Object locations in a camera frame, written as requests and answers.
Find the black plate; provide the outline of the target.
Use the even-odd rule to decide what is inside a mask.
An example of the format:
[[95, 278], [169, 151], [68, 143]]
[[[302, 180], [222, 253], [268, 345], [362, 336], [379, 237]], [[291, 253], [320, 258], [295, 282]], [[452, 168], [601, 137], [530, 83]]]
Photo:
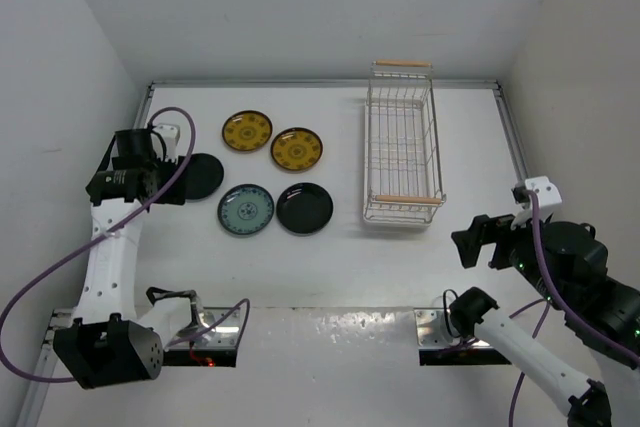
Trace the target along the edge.
[[276, 216], [290, 233], [315, 234], [327, 226], [334, 212], [329, 192], [322, 186], [301, 182], [287, 187], [276, 203]]
[[184, 172], [185, 199], [200, 201], [210, 197], [222, 184], [224, 167], [213, 155], [193, 154]]

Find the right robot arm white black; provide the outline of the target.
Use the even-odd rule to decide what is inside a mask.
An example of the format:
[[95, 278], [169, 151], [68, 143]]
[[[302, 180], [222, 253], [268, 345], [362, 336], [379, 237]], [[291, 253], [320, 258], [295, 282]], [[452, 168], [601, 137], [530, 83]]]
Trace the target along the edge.
[[482, 247], [495, 247], [491, 266], [514, 268], [598, 363], [596, 381], [571, 368], [524, 332], [483, 290], [472, 287], [450, 306], [464, 338], [488, 343], [534, 382], [570, 426], [639, 423], [639, 291], [608, 274], [608, 250], [589, 224], [542, 222], [515, 226], [514, 216], [477, 216], [452, 233], [461, 264], [476, 266]]

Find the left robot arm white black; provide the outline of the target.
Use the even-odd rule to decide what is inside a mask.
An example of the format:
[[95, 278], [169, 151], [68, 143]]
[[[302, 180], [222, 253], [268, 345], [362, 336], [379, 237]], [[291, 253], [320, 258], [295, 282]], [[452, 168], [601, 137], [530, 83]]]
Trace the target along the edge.
[[180, 129], [159, 124], [115, 133], [86, 187], [92, 238], [84, 288], [69, 327], [53, 349], [84, 389], [153, 380], [169, 343], [197, 324], [197, 294], [151, 287], [138, 315], [135, 278], [141, 232], [151, 204], [185, 202]]

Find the blue green patterned plate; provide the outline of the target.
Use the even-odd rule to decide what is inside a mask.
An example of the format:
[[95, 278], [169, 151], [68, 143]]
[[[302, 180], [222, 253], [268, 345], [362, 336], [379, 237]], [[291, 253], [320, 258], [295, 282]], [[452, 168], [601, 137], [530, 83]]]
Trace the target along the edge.
[[275, 202], [271, 194], [256, 184], [232, 187], [221, 198], [217, 218], [221, 227], [235, 236], [257, 234], [272, 220]]

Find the yellow patterned plate left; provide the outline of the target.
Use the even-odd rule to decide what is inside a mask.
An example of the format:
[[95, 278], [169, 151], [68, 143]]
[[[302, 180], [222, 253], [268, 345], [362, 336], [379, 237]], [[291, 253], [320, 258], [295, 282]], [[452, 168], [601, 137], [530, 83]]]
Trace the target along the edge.
[[272, 133], [270, 118], [255, 110], [244, 110], [231, 115], [222, 127], [224, 144], [237, 152], [261, 149], [268, 143]]

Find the yellow patterned plate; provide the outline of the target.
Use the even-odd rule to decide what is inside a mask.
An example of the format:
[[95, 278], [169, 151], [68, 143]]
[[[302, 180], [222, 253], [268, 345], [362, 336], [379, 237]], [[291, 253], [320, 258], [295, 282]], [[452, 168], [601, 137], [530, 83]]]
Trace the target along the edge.
[[272, 133], [270, 118], [255, 110], [244, 110], [231, 115], [222, 127], [224, 144], [237, 152], [261, 149], [268, 143]]
[[270, 146], [273, 162], [288, 172], [303, 172], [313, 168], [324, 152], [323, 142], [314, 131], [291, 127], [278, 133]]

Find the yellow patterned plate right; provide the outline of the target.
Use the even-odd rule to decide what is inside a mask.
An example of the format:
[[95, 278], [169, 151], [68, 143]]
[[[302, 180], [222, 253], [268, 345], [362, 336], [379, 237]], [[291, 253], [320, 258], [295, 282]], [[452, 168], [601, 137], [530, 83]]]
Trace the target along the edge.
[[288, 172], [303, 172], [313, 168], [324, 152], [323, 142], [314, 131], [291, 127], [278, 133], [270, 146], [273, 162]]

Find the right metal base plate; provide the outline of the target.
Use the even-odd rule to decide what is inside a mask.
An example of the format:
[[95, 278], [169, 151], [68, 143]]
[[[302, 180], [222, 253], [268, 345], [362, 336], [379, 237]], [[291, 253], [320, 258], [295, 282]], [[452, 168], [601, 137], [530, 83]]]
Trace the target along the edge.
[[446, 328], [444, 309], [442, 307], [416, 308], [414, 311], [416, 335], [421, 350], [444, 350], [451, 348], [480, 348], [490, 345], [484, 341], [463, 340], [452, 336], [455, 329]]

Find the metal base plate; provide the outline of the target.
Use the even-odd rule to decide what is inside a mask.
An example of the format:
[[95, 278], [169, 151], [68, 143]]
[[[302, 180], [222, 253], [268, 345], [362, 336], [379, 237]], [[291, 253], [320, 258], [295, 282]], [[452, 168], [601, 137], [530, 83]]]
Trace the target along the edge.
[[490, 345], [484, 341], [463, 340], [452, 336], [455, 329], [446, 328], [444, 309], [442, 307], [416, 308], [414, 311], [416, 335], [421, 350], [444, 350], [451, 348], [480, 348]]
[[244, 303], [230, 308], [205, 307], [197, 313], [195, 323], [178, 332], [167, 347], [194, 343], [214, 349], [236, 348], [246, 331], [250, 312], [251, 307]]

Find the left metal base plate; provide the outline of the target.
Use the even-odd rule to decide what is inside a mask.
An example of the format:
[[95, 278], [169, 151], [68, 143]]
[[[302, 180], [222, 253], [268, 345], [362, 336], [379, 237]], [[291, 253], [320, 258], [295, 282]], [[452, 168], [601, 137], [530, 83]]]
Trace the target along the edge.
[[246, 331], [250, 312], [251, 307], [244, 303], [230, 308], [205, 307], [197, 313], [195, 323], [178, 332], [167, 347], [194, 343], [214, 349], [236, 348]]

